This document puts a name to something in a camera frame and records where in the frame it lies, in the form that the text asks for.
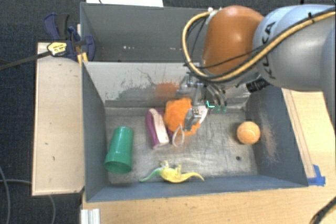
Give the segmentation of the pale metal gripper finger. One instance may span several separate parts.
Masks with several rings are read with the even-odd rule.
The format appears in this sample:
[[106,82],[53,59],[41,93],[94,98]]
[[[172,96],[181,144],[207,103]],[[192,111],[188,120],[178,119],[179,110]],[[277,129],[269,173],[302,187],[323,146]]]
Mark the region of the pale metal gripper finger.
[[203,121],[205,120],[207,113],[208,113],[208,108],[205,105],[199,105],[198,106],[198,113],[200,115],[199,123],[202,124]]
[[199,121],[199,110],[198,109],[189,109],[186,113],[184,119],[184,131],[191,131],[192,126]]

